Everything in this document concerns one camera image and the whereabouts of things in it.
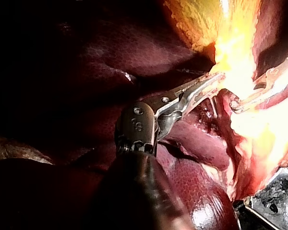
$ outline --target metal jaw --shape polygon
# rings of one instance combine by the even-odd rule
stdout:
[[[269,98],[283,91],[288,85],[288,57],[283,63],[260,76],[254,83],[254,94],[245,100],[232,101],[231,109],[237,113],[243,113],[253,109]]]
[[[204,99],[217,93],[224,73],[205,74],[165,94],[146,98],[125,108],[116,122],[117,153],[143,151],[155,154],[156,143]]]

